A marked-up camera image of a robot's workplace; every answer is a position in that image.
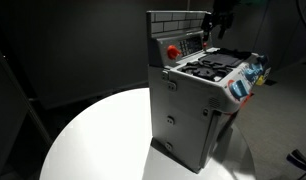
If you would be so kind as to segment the grey toy stove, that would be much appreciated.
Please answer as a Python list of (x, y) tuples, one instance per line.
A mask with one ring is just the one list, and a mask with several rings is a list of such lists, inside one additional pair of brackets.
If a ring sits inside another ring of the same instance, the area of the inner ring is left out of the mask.
[[(198, 173), (266, 73), (268, 57), (214, 47), (207, 11), (148, 11), (146, 23), (153, 140)], [(174, 60), (167, 56), (169, 45), (181, 52)], [(254, 82), (244, 75), (251, 64), (263, 67)], [(229, 89), (237, 80), (249, 91), (240, 100)]]

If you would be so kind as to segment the blue stove knob right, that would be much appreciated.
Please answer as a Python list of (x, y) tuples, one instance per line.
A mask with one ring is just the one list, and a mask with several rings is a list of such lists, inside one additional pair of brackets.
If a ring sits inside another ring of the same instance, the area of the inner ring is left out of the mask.
[(231, 94), (238, 100), (249, 94), (243, 80), (234, 81), (230, 84), (229, 89)]

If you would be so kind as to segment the blue stove knob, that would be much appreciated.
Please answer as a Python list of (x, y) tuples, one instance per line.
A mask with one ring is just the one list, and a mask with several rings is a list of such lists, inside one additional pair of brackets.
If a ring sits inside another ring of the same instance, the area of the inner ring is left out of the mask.
[(230, 84), (229, 89), (231, 94), (238, 100), (249, 94), (243, 80), (234, 81)]
[(261, 64), (251, 64), (245, 71), (244, 75), (249, 82), (254, 82), (258, 75), (263, 72)]

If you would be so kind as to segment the blue stove knob middle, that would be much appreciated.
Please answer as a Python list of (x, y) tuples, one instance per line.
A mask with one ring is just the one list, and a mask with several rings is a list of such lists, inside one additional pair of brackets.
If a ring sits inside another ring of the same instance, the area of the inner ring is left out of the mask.
[(244, 75), (249, 82), (254, 82), (258, 75), (263, 72), (261, 64), (251, 64), (245, 71)]

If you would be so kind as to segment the orange timer knob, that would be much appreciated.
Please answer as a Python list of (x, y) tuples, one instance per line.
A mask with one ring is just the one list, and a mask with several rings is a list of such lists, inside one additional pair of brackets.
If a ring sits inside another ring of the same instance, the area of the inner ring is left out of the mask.
[(177, 49), (175, 45), (169, 45), (167, 48), (167, 56), (169, 59), (174, 60), (176, 59), (181, 52)]

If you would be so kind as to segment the round white pedestal table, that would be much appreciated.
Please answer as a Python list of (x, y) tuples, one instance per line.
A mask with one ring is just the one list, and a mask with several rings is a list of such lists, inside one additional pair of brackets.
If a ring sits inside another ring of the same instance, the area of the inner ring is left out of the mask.
[(98, 101), (66, 125), (39, 180), (256, 180), (256, 173), (237, 127), (198, 174), (154, 149), (149, 90), (140, 88)]

